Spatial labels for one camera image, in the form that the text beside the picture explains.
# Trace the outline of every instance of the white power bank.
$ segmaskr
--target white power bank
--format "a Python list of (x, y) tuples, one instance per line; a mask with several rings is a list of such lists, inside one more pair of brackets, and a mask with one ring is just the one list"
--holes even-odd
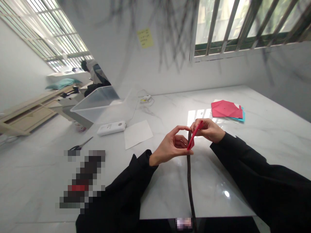
[(125, 121), (118, 121), (110, 124), (105, 124), (98, 129), (97, 135), (104, 136), (107, 134), (121, 132), (125, 130), (125, 127), (126, 127)]

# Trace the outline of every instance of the finger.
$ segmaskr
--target finger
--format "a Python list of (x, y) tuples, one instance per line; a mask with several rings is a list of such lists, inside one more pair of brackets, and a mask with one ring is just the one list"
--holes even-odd
[(193, 122), (192, 125), (190, 126), (190, 129), (191, 129), (191, 132), (192, 132), (192, 133), (193, 133), (194, 130), (195, 130), (194, 123), (195, 123), (195, 122)]
[(188, 145), (188, 140), (183, 135), (175, 135), (175, 139), (178, 140), (178, 141), (182, 141), (183, 143)]
[(176, 149), (175, 151), (175, 157), (176, 156), (181, 156), (181, 155), (193, 155), (193, 151), (192, 150), (187, 150), (187, 148), (184, 149)]
[(195, 134), (195, 136), (203, 136), (203, 132), (204, 130), (198, 130), (197, 133)]
[(210, 118), (196, 119), (194, 122), (194, 125), (193, 125), (193, 130), (196, 129), (196, 127), (201, 123), (201, 121), (203, 121), (203, 127), (201, 129), (208, 129), (210, 121), (212, 122), (212, 120)]
[(176, 135), (180, 130), (190, 131), (191, 129), (188, 126), (176, 126), (172, 131), (168, 133), (168, 135)]
[(175, 146), (178, 149), (184, 149), (182, 146)]
[(182, 141), (175, 141), (175, 146), (179, 146), (181, 148), (187, 148), (187, 145), (184, 144)]

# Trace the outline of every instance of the person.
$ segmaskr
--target person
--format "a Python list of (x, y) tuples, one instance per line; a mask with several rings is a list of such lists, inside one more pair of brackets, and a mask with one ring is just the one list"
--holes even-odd
[(94, 59), (81, 61), (81, 68), (91, 74), (91, 80), (94, 84), (102, 84), (101, 86), (111, 86), (106, 75)]
[[(311, 181), (286, 167), (268, 164), (243, 140), (226, 133), (211, 119), (196, 119), (191, 127), (177, 126), (154, 153), (146, 150), (138, 158), (133, 155), (129, 166), (79, 215), (77, 232), (170, 232), (165, 221), (153, 224), (139, 220), (140, 199), (161, 163), (176, 156), (193, 155), (192, 150), (186, 149), (187, 139), (177, 133), (193, 132), (201, 120), (204, 125), (196, 136), (212, 142), (210, 148), (271, 233), (307, 232), (311, 227)], [(209, 225), (204, 232), (235, 232), (234, 224), (238, 223), (234, 220), (219, 224), (221, 230)]]

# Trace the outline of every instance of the teal pillow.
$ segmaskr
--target teal pillow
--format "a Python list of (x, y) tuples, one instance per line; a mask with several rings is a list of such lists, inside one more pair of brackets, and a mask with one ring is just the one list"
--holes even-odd
[(62, 79), (61, 81), (58, 81), (58, 82), (56, 82), (54, 84), (48, 85), (45, 89), (60, 90), (60, 89), (63, 89), (64, 87), (72, 85), (74, 83), (82, 83), (82, 82), (79, 81), (79, 80), (76, 80), (76, 79), (66, 78), (66, 79)]

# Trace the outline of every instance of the wooden desk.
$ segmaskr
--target wooden desk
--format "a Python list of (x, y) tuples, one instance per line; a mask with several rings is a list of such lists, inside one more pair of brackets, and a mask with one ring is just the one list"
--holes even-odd
[(30, 135), (34, 128), (57, 114), (56, 111), (49, 109), (49, 105), (63, 92), (72, 90), (74, 85), (61, 90), (45, 92), (36, 98), (5, 110), (5, 115), (0, 117), (0, 133), (9, 136)]

